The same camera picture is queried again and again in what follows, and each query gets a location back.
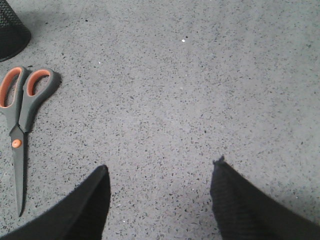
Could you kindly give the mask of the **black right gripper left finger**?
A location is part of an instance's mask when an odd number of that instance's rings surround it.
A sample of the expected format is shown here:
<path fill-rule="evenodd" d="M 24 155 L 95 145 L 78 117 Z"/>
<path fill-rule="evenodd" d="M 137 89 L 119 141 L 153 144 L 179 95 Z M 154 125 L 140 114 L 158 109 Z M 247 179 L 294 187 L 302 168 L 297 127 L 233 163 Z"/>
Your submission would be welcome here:
<path fill-rule="evenodd" d="M 101 240 L 110 207 L 108 168 L 98 166 L 73 192 L 2 240 Z"/>

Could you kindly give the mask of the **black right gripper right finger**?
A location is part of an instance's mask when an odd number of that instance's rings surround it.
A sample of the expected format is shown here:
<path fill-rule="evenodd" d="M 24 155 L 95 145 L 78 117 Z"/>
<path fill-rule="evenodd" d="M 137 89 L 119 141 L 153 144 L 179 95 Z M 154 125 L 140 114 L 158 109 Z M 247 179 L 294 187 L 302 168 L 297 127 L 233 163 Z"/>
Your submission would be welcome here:
<path fill-rule="evenodd" d="M 279 204 L 221 156 L 213 162 L 212 211 L 224 240 L 318 240 L 320 227 Z"/>

